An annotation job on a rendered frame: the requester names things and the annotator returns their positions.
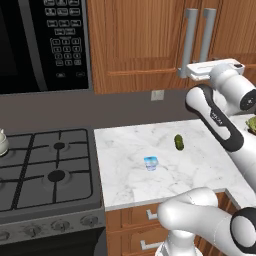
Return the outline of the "white wall outlet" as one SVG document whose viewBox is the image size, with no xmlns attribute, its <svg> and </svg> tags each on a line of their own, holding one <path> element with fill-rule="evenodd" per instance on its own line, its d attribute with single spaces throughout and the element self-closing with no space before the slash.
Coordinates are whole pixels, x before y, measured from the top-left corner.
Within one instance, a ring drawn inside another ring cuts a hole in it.
<svg viewBox="0 0 256 256">
<path fill-rule="evenodd" d="M 164 91 L 163 90 L 153 90 L 151 92 L 151 100 L 152 101 L 161 101 L 164 99 Z"/>
</svg>

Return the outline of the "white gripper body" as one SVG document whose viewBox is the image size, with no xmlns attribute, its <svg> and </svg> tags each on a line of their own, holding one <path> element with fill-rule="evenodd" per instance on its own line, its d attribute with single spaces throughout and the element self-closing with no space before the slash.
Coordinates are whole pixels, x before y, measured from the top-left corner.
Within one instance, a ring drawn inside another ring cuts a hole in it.
<svg viewBox="0 0 256 256">
<path fill-rule="evenodd" d="M 194 81 L 209 80 L 212 69 L 221 64 L 230 64 L 229 60 L 214 60 L 188 64 L 186 75 Z"/>
</svg>

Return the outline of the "black microwave oven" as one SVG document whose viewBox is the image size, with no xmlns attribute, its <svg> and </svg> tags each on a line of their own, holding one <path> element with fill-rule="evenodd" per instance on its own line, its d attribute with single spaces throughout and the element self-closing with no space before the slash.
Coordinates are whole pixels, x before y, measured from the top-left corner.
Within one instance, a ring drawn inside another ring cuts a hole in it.
<svg viewBox="0 0 256 256">
<path fill-rule="evenodd" d="M 0 95 L 91 88 L 86 0 L 0 0 Z"/>
</svg>

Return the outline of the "green pickle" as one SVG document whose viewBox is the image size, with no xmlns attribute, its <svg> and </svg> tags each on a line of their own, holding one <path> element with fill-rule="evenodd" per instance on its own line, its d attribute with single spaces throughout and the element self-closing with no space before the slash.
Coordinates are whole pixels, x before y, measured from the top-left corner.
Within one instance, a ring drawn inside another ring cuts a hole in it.
<svg viewBox="0 0 256 256">
<path fill-rule="evenodd" d="M 177 150 L 182 151 L 184 149 L 183 138 L 181 135 L 177 134 L 174 137 L 174 142 Z"/>
</svg>

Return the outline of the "wooden base cabinet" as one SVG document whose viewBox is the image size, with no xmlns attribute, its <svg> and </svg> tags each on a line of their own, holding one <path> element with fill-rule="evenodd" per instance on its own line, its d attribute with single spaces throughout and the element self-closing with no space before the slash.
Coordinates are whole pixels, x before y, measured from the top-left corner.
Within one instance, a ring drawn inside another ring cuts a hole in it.
<svg viewBox="0 0 256 256">
<path fill-rule="evenodd" d="M 234 214 L 237 208 L 225 192 L 217 193 L 218 207 L 229 214 Z M 197 236 L 194 241 L 196 247 L 200 250 L 203 256 L 226 256 L 219 249 L 211 245 L 202 237 Z"/>
</svg>

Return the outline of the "wooden cabinet door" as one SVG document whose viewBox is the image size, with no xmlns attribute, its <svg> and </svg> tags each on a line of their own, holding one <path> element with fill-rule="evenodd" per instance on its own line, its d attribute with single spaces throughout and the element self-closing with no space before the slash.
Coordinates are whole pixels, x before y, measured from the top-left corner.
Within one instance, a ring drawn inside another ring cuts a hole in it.
<svg viewBox="0 0 256 256">
<path fill-rule="evenodd" d="M 256 0 L 202 0 L 201 8 L 216 10 L 208 58 L 256 68 Z"/>
<path fill-rule="evenodd" d="M 184 89 L 188 8 L 201 0 L 87 0 L 92 80 L 97 94 Z"/>
</svg>

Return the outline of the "grey gas stove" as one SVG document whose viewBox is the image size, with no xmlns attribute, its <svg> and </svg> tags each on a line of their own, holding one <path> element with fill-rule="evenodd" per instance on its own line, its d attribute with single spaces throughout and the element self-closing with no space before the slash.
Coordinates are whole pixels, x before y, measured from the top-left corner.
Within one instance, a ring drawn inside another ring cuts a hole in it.
<svg viewBox="0 0 256 256">
<path fill-rule="evenodd" d="M 93 130 L 89 127 L 5 133 L 0 156 L 0 256 L 107 256 L 105 208 Z M 93 228 L 82 217 L 97 216 Z M 54 231 L 57 220 L 70 223 Z M 38 225 L 36 237 L 24 228 Z"/>
</svg>

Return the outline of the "green leafy vegetable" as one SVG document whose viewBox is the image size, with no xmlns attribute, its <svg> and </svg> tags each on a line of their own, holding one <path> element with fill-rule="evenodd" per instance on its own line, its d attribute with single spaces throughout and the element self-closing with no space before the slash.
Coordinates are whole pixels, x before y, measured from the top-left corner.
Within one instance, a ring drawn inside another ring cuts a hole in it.
<svg viewBox="0 0 256 256">
<path fill-rule="evenodd" d="M 256 116 L 251 117 L 246 121 L 246 125 L 248 126 L 248 130 L 256 135 Z"/>
</svg>

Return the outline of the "blue and white cup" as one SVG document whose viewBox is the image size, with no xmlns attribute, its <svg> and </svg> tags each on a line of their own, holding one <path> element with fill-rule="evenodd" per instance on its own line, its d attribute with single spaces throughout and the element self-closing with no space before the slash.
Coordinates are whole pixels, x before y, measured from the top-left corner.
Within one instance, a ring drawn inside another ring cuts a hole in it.
<svg viewBox="0 0 256 256">
<path fill-rule="evenodd" d="M 148 156 L 144 158 L 144 163 L 148 171 L 154 171 L 158 165 L 156 156 Z"/>
</svg>

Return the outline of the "wooden drawer front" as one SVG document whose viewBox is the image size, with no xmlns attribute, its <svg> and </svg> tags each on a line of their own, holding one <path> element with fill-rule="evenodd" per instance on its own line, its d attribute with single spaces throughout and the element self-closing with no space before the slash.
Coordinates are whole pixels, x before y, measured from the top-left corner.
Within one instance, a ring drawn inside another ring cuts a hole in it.
<svg viewBox="0 0 256 256">
<path fill-rule="evenodd" d="M 167 235 L 168 231 L 161 227 L 136 231 L 130 236 L 130 256 L 154 256 L 156 248 L 142 250 L 140 241 L 144 240 L 146 245 L 150 245 L 163 242 Z"/>
<path fill-rule="evenodd" d="M 157 220 L 150 220 L 147 216 L 147 210 L 155 214 L 158 208 L 158 203 L 136 206 L 121 210 L 121 223 L 123 228 L 131 228 L 137 226 L 156 223 Z"/>
</svg>

